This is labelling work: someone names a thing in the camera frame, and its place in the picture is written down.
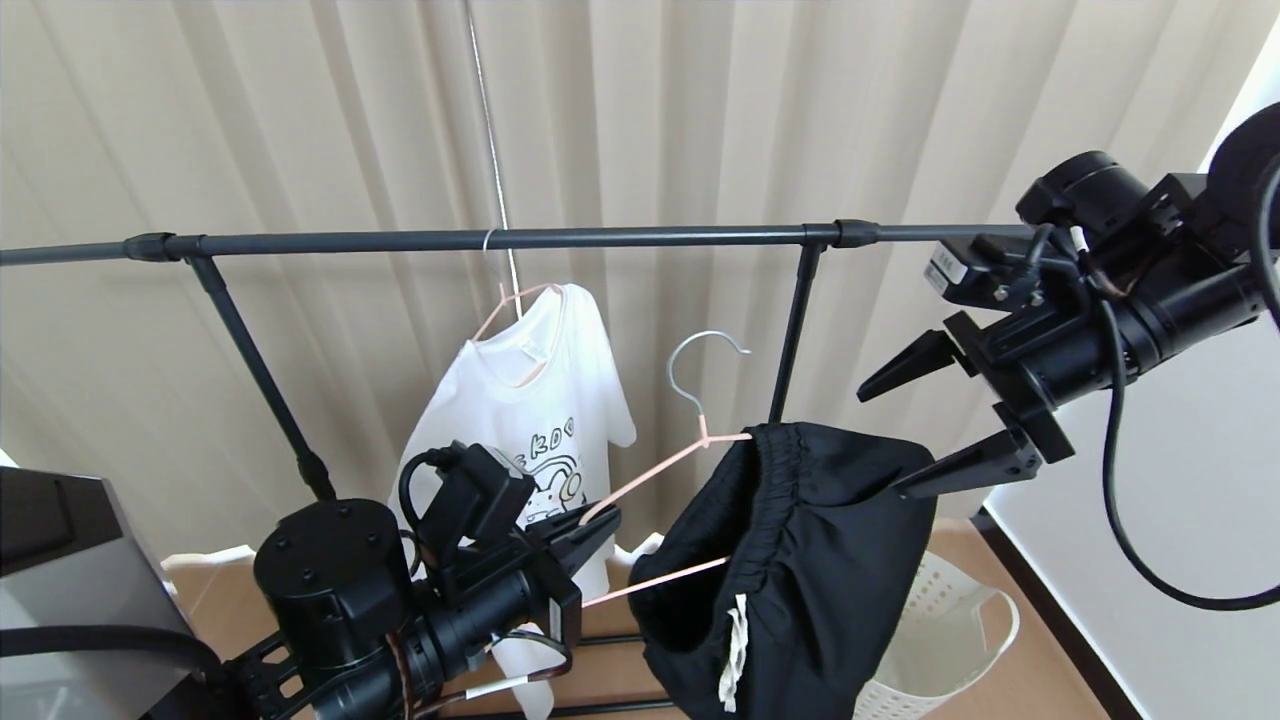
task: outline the wooden floor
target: wooden floor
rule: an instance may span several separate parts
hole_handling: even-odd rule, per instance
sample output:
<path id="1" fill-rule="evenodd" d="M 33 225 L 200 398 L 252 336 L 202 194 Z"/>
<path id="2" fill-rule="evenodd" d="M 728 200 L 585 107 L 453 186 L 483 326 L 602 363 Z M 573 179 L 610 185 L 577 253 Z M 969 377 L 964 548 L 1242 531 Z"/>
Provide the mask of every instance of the wooden floor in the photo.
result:
<path id="1" fill-rule="evenodd" d="M 1075 666 L 973 525 L 940 520 L 929 550 L 979 582 L 1010 593 L 1018 601 L 1023 619 L 1018 641 L 1005 657 L 977 685 L 931 714 L 931 720 L 1106 717 Z M 187 611 L 196 633 L 223 657 L 243 652 L 275 630 L 274 619 L 253 584 L 247 561 L 218 566 L 165 565 L 178 588 L 179 605 Z M 1002 637 L 1007 632 L 1006 610 L 993 609 L 983 619 L 992 637 Z M 635 629 L 625 601 L 591 607 L 585 612 L 584 635 L 627 634 Z M 662 687 L 649 674 L 637 643 L 580 648 L 573 660 L 573 671 L 552 682 L 558 706 L 664 697 Z M 494 679 L 498 676 L 495 670 L 490 664 L 460 678 L 454 687 Z M 453 715 L 513 710 L 517 706 L 509 693 L 495 693 L 456 706 Z M 589 717 L 666 720 L 684 715 L 675 708 L 663 708 Z"/>

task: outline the white wall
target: white wall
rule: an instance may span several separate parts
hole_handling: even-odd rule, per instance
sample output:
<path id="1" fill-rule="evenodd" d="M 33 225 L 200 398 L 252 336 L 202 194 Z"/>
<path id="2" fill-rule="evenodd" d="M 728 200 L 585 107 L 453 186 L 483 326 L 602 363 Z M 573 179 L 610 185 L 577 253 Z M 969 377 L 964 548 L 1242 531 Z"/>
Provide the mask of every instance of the white wall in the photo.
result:
<path id="1" fill-rule="evenodd" d="M 1277 60 L 1274 31 L 1230 126 L 1280 100 Z M 1280 606 L 1184 607 L 1116 547 L 1100 479 L 1107 401 L 1096 393 L 1064 409 L 1078 455 L 996 491 L 988 510 L 1147 716 L 1280 716 Z M 1117 503 L 1148 565 L 1197 594 L 1280 583 L 1280 334 L 1270 319 L 1192 348 L 1126 401 Z"/>

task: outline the hanger hook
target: hanger hook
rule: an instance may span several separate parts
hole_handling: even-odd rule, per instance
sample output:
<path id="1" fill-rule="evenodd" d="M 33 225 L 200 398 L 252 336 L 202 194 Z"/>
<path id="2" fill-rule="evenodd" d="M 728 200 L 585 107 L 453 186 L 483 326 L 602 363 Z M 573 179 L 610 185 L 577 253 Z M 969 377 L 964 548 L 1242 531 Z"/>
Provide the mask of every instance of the hanger hook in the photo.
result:
<path id="1" fill-rule="evenodd" d="M 722 337 L 722 338 L 727 340 L 728 343 L 733 346 L 733 350 L 739 351 L 741 355 L 750 355 L 751 354 L 750 350 L 748 350 L 748 348 L 742 347 L 741 345 L 739 345 L 737 341 L 733 340 L 732 336 L 730 336 L 726 332 L 721 332 L 721 331 L 703 331 L 700 333 L 694 333 L 694 334 L 686 337 L 684 342 L 681 342 L 680 345 L 677 345 L 676 348 L 671 351 L 671 357 L 667 359 L 667 382 L 671 383 L 671 389 L 676 391 L 677 395 L 680 395 L 681 397 L 685 397 L 686 400 L 689 400 L 690 402 L 692 402 L 694 407 L 698 407 L 698 415 L 699 416 L 705 416 L 707 415 L 707 413 L 703 411 L 703 401 L 698 400 L 698 396 L 695 396 L 694 393 L 691 393 L 691 392 L 686 391 L 685 388 L 680 387 L 680 384 L 676 382 L 676 357 L 680 356 L 680 354 L 685 350 L 685 347 L 689 346 L 690 342 L 694 342 L 695 340 L 701 338 L 701 337 L 707 337 L 707 336 L 716 336 L 716 337 Z"/>

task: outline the curtain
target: curtain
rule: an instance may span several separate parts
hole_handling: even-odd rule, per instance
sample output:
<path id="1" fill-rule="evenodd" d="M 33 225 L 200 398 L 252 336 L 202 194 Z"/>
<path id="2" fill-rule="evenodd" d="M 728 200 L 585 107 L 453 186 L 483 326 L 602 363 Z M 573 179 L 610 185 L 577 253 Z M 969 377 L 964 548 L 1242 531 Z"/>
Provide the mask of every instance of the curtain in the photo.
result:
<path id="1" fill-rule="evenodd" d="M 1277 12 L 1280 0 L 6 0 L 3 243 L 490 228 L 503 209 L 511 227 L 1016 222 L 1028 183 L 1083 150 L 1148 182 L 1193 170 Z M 987 389 L 956 368 L 867 405 L 854 396 L 954 311 L 922 278 L 931 251 L 823 255 L 786 419 L 936 455 L 997 427 Z M 765 419 L 797 254 L 516 252 L 525 286 L 575 282 L 600 305 L 640 437 L 614 448 L 616 483 L 695 437 L 664 377 L 694 332 L 755 351 L 712 342 L 682 356 L 713 432 Z M 436 380 L 497 301 L 506 255 L 492 255 L 220 261 L 340 495 L 385 498 Z M 24 466 L 110 478 L 161 556 L 256 544 L 310 498 L 184 265 L 4 269 L 0 395 L 0 445 Z M 623 537 L 668 524 L 717 457 L 635 493 Z"/>

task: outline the laundry basket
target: laundry basket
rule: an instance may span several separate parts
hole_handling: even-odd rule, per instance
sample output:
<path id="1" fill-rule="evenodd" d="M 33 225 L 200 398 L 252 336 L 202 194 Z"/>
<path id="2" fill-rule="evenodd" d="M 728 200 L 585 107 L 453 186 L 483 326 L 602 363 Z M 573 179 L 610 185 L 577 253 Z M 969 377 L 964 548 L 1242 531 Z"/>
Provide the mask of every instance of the laundry basket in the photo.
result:
<path id="1" fill-rule="evenodd" d="M 982 606 L 1009 605 L 1009 635 L 987 647 Z M 858 696 L 854 720 L 913 720 L 977 683 L 1018 635 L 1018 606 L 931 552 L 924 553 L 897 632 Z"/>

